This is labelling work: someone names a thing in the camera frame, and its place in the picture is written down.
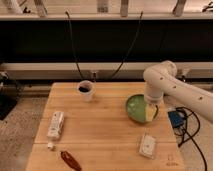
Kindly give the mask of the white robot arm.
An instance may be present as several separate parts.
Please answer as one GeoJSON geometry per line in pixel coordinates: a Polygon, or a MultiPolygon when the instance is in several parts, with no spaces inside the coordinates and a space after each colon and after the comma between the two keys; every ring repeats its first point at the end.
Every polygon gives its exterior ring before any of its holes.
{"type": "Polygon", "coordinates": [[[164,61],[145,69],[145,101],[158,104],[163,100],[163,95],[168,94],[213,123],[213,93],[176,79],[176,74],[177,67],[171,61],[164,61]]]}

